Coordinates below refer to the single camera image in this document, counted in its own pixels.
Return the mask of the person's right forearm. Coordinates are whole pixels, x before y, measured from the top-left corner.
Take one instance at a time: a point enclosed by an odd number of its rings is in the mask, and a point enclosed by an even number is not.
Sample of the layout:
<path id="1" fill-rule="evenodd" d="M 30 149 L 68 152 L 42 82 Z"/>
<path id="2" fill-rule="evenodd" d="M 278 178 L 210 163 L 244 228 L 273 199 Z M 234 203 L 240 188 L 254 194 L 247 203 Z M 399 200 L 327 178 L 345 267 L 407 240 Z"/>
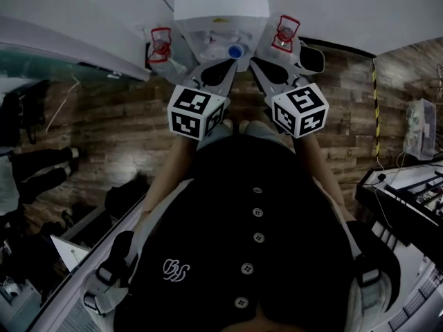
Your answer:
<path id="1" fill-rule="evenodd" d="M 323 189 L 334 199 L 340 207 L 346 221 L 356 221 L 346 206 L 343 193 L 336 177 L 329 168 L 321 151 L 320 145 L 313 133 L 302 138 L 292 138 L 295 153 L 307 171 L 321 184 Z"/>

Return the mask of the yellow black striped floor tape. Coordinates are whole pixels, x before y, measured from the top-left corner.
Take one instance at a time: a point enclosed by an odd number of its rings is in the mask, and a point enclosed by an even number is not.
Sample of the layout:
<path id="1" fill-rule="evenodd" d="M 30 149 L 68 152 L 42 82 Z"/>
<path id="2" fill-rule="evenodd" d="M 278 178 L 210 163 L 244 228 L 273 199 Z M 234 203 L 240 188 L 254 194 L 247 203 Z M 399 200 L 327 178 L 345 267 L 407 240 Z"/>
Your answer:
<path id="1" fill-rule="evenodd" d="M 375 146 L 375 158 L 379 160 L 380 154 L 380 117 L 379 117 L 379 99 L 378 99 L 378 88 L 377 88 L 377 72 L 375 68 L 374 59 L 371 61 L 371 76 L 372 76 L 372 89 L 373 89 L 373 100 L 374 100 L 374 114 L 376 122 L 376 146 Z"/>

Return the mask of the white sheet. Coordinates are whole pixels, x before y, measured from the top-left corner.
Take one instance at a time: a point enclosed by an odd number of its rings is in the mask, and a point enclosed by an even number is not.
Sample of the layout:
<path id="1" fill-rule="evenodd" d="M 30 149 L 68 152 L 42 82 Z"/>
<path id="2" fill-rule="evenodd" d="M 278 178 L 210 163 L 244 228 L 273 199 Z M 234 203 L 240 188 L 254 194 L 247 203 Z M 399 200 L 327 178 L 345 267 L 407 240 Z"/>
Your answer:
<path id="1" fill-rule="evenodd" d="M 69 272 L 72 272 L 91 250 L 54 235 L 51 235 L 51 240 Z"/>

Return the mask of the white bin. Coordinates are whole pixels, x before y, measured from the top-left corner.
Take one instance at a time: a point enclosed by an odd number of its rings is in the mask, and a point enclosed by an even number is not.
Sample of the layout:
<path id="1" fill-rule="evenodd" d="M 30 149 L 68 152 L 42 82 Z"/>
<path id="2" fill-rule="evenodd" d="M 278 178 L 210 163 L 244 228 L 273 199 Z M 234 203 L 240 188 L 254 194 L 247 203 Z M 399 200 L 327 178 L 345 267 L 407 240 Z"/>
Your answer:
<path id="1" fill-rule="evenodd" d="M 295 64 L 301 75 L 314 75 L 325 70 L 325 56 L 321 50 L 301 44 L 299 59 Z"/>

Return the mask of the person's grey denim shorts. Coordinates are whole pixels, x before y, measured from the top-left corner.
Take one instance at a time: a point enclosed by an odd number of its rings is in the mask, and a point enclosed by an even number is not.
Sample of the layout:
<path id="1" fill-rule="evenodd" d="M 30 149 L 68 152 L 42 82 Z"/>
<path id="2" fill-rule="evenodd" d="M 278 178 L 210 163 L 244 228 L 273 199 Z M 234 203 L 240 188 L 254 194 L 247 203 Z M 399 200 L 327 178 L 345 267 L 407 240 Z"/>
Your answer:
<path id="1" fill-rule="evenodd" d="M 272 130 L 268 125 L 259 120 L 254 120 L 249 123 L 245 133 L 243 135 L 252 136 L 262 140 L 271 141 L 288 148 L 288 145 L 278 136 L 278 134 Z M 208 145 L 229 138 L 234 135 L 234 123 L 231 119 L 225 119 L 218 124 L 210 134 L 204 137 L 202 141 L 199 141 L 197 145 L 197 151 L 207 147 Z"/>

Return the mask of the white water dispenser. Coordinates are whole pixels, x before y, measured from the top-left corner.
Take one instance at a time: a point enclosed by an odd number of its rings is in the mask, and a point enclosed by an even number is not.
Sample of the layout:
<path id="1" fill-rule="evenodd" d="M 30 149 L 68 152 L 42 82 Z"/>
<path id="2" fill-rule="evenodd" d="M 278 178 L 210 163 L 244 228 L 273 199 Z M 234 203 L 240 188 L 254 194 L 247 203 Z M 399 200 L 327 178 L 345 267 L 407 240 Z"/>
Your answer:
<path id="1" fill-rule="evenodd" d="M 197 61 L 226 59 L 231 44 L 242 44 L 246 54 L 237 59 L 239 72 L 247 70 L 269 17 L 268 0 L 174 0 L 174 22 Z M 247 44 L 232 42 L 236 30 L 251 33 L 253 39 Z M 210 31 L 219 36 L 218 44 L 204 43 Z"/>

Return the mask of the frosted glass door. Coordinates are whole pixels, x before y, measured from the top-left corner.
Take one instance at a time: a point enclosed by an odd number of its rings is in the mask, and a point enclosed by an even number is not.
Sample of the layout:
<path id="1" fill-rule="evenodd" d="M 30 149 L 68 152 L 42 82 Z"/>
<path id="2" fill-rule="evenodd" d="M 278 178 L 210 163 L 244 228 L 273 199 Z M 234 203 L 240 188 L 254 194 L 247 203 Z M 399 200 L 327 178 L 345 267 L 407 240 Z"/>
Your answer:
<path id="1" fill-rule="evenodd" d="M 118 71 L 76 62 L 73 59 L 41 50 L 5 43 L 0 43 L 0 76 L 52 81 L 77 79 L 80 82 L 141 81 L 140 78 Z"/>

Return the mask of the black framed desk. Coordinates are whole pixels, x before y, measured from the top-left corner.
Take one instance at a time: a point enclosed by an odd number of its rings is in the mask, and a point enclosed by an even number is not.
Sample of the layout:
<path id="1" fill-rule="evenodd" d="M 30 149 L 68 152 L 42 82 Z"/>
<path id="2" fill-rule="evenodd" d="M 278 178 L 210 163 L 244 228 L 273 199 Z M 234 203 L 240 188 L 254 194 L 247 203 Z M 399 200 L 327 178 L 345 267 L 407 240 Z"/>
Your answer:
<path id="1" fill-rule="evenodd" d="M 380 173 L 386 175 L 381 183 Z M 443 240 L 443 164 L 371 170 L 355 198 L 406 245 Z"/>

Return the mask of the clear plastic box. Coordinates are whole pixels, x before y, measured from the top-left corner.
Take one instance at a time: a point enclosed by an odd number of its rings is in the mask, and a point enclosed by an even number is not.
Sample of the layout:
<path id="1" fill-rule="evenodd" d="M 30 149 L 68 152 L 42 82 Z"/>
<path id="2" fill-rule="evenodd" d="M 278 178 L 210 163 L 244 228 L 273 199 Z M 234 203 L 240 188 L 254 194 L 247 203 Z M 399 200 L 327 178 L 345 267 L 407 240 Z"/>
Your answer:
<path id="1" fill-rule="evenodd" d="M 422 98 L 408 103 L 403 152 L 417 160 L 432 160 L 435 155 L 436 107 Z"/>

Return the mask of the black floor bag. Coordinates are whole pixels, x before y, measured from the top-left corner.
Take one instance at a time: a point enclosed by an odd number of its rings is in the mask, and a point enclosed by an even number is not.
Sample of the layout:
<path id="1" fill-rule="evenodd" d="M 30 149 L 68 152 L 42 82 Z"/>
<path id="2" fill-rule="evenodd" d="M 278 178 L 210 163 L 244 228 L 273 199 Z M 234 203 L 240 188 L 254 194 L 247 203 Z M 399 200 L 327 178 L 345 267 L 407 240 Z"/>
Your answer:
<path id="1" fill-rule="evenodd" d="M 136 176 L 120 187 L 112 187 L 105 197 L 105 210 L 121 219 L 146 194 L 150 185 L 145 176 Z"/>

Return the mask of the person's black shirt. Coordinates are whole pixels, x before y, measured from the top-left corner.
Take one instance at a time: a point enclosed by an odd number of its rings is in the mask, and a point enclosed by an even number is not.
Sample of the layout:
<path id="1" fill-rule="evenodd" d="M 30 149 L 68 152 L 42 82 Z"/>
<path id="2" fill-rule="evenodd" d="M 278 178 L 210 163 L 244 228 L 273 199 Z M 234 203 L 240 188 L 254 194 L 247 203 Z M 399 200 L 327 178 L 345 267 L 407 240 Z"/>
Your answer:
<path id="1" fill-rule="evenodd" d="M 186 177 L 141 228 L 115 332 L 222 332 L 258 311 L 348 332 L 355 312 L 397 299 L 396 256 L 364 223 L 340 220 L 290 149 L 233 135 L 200 149 Z"/>

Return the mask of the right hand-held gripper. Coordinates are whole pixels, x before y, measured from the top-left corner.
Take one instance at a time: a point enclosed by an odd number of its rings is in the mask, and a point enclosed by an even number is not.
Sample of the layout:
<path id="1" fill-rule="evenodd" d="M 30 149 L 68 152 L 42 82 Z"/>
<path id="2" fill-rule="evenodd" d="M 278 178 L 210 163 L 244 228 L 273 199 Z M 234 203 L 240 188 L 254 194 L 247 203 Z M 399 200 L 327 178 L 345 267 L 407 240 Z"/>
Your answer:
<path id="1" fill-rule="evenodd" d="M 292 64 L 252 57 L 250 68 L 265 94 L 265 114 L 279 133 L 297 139 L 325 126 L 328 101 L 317 84 L 298 76 Z"/>

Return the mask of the white stick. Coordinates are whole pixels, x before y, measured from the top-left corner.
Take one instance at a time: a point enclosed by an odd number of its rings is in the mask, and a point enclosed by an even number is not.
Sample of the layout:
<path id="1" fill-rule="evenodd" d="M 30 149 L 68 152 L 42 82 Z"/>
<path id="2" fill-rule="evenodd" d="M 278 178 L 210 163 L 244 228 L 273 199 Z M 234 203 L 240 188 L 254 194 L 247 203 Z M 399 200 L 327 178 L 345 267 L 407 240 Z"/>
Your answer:
<path id="1" fill-rule="evenodd" d="M 49 129 L 51 128 L 53 122 L 55 121 L 56 117 L 58 116 L 58 114 L 60 113 L 60 111 L 62 110 L 62 108 L 66 104 L 66 102 L 68 101 L 68 99 L 71 96 L 72 92 L 74 90 L 76 90 L 76 88 L 80 85 L 79 79 L 76 76 L 74 76 L 73 73 L 71 73 L 71 78 L 73 80 L 73 84 L 70 86 L 70 88 L 66 92 L 66 95 L 65 95 L 64 99 L 61 101 L 59 107 L 56 109 L 55 113 L 53 114 L 52 118 L 50 119 L 48 125 L 46 126 L 46 128 L 44 130 L 45 133 L 49 132 Z"/>

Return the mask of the black equipment bag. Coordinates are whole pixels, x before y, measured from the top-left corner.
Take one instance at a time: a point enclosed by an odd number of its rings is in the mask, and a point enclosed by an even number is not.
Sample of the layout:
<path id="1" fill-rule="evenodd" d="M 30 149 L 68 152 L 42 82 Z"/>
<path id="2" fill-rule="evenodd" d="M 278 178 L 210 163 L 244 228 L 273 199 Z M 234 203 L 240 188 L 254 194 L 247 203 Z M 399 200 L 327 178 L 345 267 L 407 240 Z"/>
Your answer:
<path id="1" fill-rule="evenodd" d="M 4 96 L 0 105 L 0 147 L 17 146 L 21 130 L 30 144 L 36 144 L 36 128 L 46 123 L 44 99 L 49 86 L 49 80 L 31 82 Z"/>

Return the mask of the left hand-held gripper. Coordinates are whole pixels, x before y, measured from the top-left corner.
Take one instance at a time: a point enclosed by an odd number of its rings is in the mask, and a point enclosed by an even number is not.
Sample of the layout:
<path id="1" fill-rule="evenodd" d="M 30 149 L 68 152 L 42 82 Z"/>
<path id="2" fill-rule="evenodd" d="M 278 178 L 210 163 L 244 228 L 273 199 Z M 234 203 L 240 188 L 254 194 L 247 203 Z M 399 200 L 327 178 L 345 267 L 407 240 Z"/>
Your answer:
<path id="1" fill-rule="evenodd" d="M 230 93 L 238 62 L 236 59 L 216 59 L 198 65 L 183 85 L 213 86 L 215 94 L 187 86 L 176 85 L 167 113 L 172 133 L 194 140 L 203 140 L 222 122 L 230 104 Z"/>

